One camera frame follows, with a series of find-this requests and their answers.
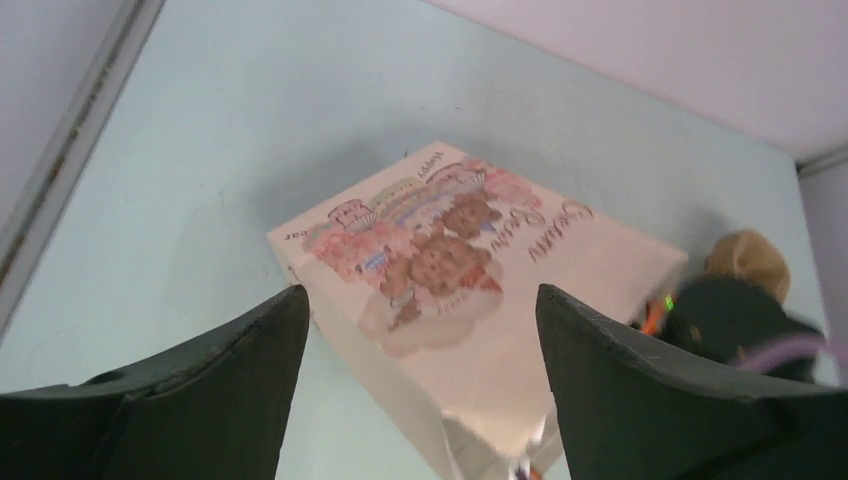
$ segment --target table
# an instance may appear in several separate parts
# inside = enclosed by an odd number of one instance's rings
[[[778,150],[412,0],[169,0],[0,346],[0,391],[79,383],[246,311],[286,283],[267,231],[436,139],[694,269],[757,228],[792,269],[788,308],[825,318]],[[434,478],[316,332],[281,465]]]

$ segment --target black object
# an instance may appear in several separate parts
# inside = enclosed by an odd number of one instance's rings
[[[575,480],[848,478],[848,392],[733,369],[556,287],[536,303]]]
[[[308,328],[291,287],[83,385],[0,395],[0,478],[273,479]]]
[[[813,334],[815,328],[790,318],[759,286],[729,276],[706,276],[677,295],[657,338],[720,363],[739,358],[785,335]],[[815,358],[787,362],[766,375],[812,382]]]

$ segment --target wall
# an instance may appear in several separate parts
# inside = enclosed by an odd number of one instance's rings
[[[429,0],[805,158],[848,142],[845,0]]]
[[[121,3],[0,1],[0,228],[67,111]]]
[[[801,180],[830,334],[848,345],[848,163]],[[842,365],[848,382],[848,364]]]

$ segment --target paper bag with teddy bear print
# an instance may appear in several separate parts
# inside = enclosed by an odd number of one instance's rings
[[[552,283],[629,322],[686,257],[434,144],[269,234],[314,320],[445,479],[562,453],[533,316]]]

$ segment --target purple object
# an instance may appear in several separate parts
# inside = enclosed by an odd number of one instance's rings
[[[848,361],[848,350],[845,348],[829,344],[818,335],[797,334],[781,337],[750,349],[745,353],[744,359],[737,359],[730,365],[740,370],[766,373],[793,360],[815,358],[821,350],[840,360]]]

